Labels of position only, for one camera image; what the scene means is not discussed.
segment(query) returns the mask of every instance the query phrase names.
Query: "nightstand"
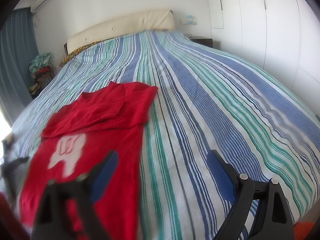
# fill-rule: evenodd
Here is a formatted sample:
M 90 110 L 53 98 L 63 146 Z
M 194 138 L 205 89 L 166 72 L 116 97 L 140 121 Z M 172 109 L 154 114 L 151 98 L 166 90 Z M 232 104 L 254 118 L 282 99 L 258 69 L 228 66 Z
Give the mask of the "nightstand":
M 209 48 L 213 48 L 213 40 L 210 38 L 205 38 L 205 37 L 201 37 L 201 36 L 192 36 L 189 39 L 195 43 L 207 46 Z

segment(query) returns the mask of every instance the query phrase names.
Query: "metal screw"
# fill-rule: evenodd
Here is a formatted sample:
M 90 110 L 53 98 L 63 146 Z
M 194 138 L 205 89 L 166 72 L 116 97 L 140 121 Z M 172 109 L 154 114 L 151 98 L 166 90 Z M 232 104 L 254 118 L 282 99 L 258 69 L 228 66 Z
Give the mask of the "metal screw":
M 239 175 L 239 177 L 240 177 L 240 179 L 243 179 L 243 180 L 248 179 L 248 175 L 247 175 L 247 174 L 244 174 L 244 173 L 241 173 L 241 174 Z
M 48 182 L 47 182 L 47 184 L 48 184 L 49 186 L 53 185 L 54 183 L 55 183 L 55 180 L 54 180 L 54 179 L 49 179 Z
M 83 173 L 83 174 L 80 174 L 80 175 L 76 178 L 76 180 L 77 180 L 78 182 L 81 182 L 81 181 L 83 181 L 86 177 L 87 177 L 87 174 L 86 174 L 86 173 Z
M 271 182 L 272 182 L 272 184 L 275 184 L 275 185 L 277 185 L 279 183 L 279 181 L 275 178 L 272 178 Z

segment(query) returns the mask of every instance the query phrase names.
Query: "blue curtain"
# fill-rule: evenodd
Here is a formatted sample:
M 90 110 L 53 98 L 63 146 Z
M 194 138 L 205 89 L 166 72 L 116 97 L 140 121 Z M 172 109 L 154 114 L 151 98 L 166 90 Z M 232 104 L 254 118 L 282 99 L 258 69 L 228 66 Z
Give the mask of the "blue curtain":
M 38 53 L 30 8 L 13 11 L 0 31 L 0 108 L 10 126 L 32 101 L 29 63 Z

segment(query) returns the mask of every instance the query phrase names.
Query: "pile of clothes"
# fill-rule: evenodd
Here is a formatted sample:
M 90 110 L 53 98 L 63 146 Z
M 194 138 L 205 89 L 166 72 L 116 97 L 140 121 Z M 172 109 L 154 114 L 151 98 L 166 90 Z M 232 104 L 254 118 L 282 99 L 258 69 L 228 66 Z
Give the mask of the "pile of clothes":
M 51 61 L 51 53 L 37 55 L 29 65 L 31 78 L 35 84 L 28 88 L 32 98 L 36 98 L 40 92 L 51 82 L 55 65 Z

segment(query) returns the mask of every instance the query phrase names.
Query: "white tooth graphic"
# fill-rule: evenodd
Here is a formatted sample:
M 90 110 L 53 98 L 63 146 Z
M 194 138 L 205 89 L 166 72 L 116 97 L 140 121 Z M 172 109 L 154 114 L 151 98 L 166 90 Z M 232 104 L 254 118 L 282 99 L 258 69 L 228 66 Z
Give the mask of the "white tooth graphic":
M 48 169 L 54 167 L 58 162 L 63 161 L 62 176 L 70 176 L 74 171 L 77 161 L 81 157 L 84 143 L 84 133 L 61 137 L 57 143 L 56 151 L 51 156 Z

